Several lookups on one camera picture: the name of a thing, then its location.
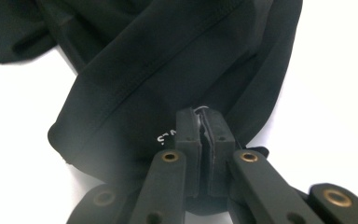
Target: metal grommet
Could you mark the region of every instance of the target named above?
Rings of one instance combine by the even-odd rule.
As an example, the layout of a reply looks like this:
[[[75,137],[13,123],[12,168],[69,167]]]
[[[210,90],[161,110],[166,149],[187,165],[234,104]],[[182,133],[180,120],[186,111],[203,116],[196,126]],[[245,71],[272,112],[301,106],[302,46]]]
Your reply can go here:
[[[176,152],[170,151],[162,154],[161,158],[166,162],[174,162],[179,160],[179,155]]]
[[[254,161],[258,161],[258,157],[250,152],[245,152],[241,154],[241,159],[243,161],[248,161],[248,162],[254,162]]]
[[[324,197],[328,202],[335,204],[336,206],[339,206],[339,207],[351,207],[352,206],[351,198],[336,189],[325,189]]]
[[[94,196],[93,202],[97,206],[105,207],[115,201],[116,195],[110,189],[100,191]]]

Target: white surface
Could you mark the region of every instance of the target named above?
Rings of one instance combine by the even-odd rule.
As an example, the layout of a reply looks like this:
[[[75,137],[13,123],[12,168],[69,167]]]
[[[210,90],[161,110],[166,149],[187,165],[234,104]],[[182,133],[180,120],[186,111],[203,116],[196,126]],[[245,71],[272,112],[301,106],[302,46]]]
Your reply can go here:
[[[75,75],[51,50],[0,65],[0,223],[65,223],[96,185],[49,145]],[[252,146],[292,186],[329,182],[358,196],[358,1],[311,0],[275,111]],[[186,216],[186,224],[228,224],[227,215]]]

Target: mounting hole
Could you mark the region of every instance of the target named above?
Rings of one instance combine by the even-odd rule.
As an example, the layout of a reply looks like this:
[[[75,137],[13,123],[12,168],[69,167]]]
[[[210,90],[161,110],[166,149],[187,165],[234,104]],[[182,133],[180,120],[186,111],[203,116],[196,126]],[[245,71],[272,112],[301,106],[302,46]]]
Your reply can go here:
[[[254,161],[258,160],[258,157],[253,153],[245,152],[245,153],[242,153],[241,159],[243,161],[254,162]]]
[[[173,162],[179,160],[179,155],[176,152],[166,152],[162,154],[162,159],[166,162]]]
[[[287,220],[289,220],[293,224],[305,224],[306,221],[304,218],[296,213],[289,213],[287,214]]]
[[[97,206],[107,206],[115,201],[116,195],[112,190],[106,189],[94,196],[94,204]]]
[[[159,212],[150,213],[146,218],[146,224],[161,224],[162,214]]]
[[[325,189],[324,197],[328,202],[339,207],[351,207],[352,205],[350,197],[336,189]]]

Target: black fabric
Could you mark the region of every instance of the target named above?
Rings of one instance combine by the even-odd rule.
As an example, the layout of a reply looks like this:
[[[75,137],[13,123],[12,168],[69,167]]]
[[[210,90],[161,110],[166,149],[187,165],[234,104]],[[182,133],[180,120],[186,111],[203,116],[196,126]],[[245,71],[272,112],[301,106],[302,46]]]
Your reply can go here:
[[[0,0],[0,63],[33,59],[55,45],[34,1]]]
[[[79,74],[48,140],[68,163],[125,188],[145,178],[180,109],[220,111],[248,144],[275,106],[301,5],[0,0],[0,62],[61,45]]]

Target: metal rivet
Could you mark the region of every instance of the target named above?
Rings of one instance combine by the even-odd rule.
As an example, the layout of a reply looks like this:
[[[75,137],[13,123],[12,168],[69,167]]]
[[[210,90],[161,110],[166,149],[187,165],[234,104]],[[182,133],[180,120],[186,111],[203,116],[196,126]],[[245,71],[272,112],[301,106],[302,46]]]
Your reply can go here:
[[[335,204],[336,206],[339,206],[339,207],[351,207],[352,206],[351,198],[336,189],[325,189],[324,197],[328,202]]]
[[[248,161],[248,162],[254,162],[254,161],[258,161],[258,157],[250,152],[245,152],[241,154],[241,159],[243,161]]]
[[[174,162],[179,160],[179,155],[176,152],[166,152],[161,157],[166,162]]]

